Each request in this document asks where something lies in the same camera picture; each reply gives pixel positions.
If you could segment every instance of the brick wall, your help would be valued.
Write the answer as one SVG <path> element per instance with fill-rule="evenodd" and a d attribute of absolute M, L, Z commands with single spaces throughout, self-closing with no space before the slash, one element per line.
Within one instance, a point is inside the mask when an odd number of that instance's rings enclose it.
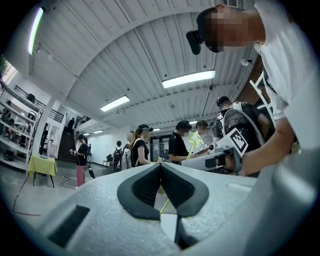
<path fill-rule="evenodd" d="M 253 69 L 251 71 L 251 74 L 249 75 L 248 80 L 246 81 L 239 96 L 236 98 L 237 101 L 249 102 L 252 105 L 256 104 L 256 102 L 260 99 L 260 96 L 257 94 L 254 87 L 250 84 L 250 80 L 252 80 L 255 83 L 258 80 L 262 70 L 263 70 L 263 64 L 262 64 L 261 56 L 259 55 L 256 58 L 256 61 L 254 63 Z M 262 94 L 265 97 L 266 101 L 270 103 L 270 99 L 268 97 L 265 87 L 259 86 L 258 88 L 261 89 Z"/>

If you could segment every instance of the table leg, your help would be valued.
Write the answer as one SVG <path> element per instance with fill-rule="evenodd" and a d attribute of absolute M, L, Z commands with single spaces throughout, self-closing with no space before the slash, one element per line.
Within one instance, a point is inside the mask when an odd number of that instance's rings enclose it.
<path fill-rule="evenodd" d="M 36 174 L 37 174 L 37 172 L 34 172 L 34 174 L 33 174 L 33 185 L 35 185 Z"/>
<path fill-rule="evenodd" d="M 54 188 L 54 187 L 55 187 L 55 184 L 54 184 L 54 179 L 52 178 L 52 175 L 50 175 L 50 178 L 51 178 L 52 185 L 53 185 L 53 188 Z"/>

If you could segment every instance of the staircase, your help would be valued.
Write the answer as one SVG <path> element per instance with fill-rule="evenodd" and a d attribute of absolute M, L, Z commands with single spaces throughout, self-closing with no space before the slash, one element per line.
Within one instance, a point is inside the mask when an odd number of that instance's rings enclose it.
<path fill-rule="evenodd" d="M 67 134 L 67 131 L 68 128 L 64 127 L 59 147 L 58 160 L 76 163 L 76 157 L 71 155 L 69 151 L 71 149 L 76 150 L 74 133 L 69 135 Z"/>

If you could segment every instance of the floor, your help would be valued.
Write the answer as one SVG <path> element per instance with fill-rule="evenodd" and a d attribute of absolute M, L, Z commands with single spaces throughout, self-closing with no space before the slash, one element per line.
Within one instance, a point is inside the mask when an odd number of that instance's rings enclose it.
<path fill-rule="evenodd" d="M 6 201 L 8 209 L 15 216 L 25 220 L 35 229 L 41 223 L 43 217 L 55 208 L 60 202 L 71 196 L 76 190 L 76 165 L 69 162 L 57 162 L 57 176 L 53 177 L 53 188 L 49 176 L 37 175 L 35 186 L 33 179 L 26 177 L 24 171 L 13 169 L 0 163 L 0 190 Z M 92 170 L 96 178 L 112 174 L 112 168 L 102 168 L 102 165 L 92 164 Z M 85 173 L 85 180 L 92 178 Z M 163 208 L 168 197 L 165 194 L 156 196 L 154 207 L 159 211 Z M 175 208 L 169 203 L 164 214 L 176 214 Z"/>

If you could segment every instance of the tree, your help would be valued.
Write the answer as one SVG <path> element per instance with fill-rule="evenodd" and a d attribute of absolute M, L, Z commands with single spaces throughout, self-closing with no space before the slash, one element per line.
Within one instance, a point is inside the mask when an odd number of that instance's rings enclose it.
<path fill-rule="evenodd" d="M 8 61 L 6 60 L 6 58 L 1 54 L 0 57 L 0 78 L 3 76 L 3 74 L 5 73 L 5 71 L 7 70 L 8 67 Z"/>

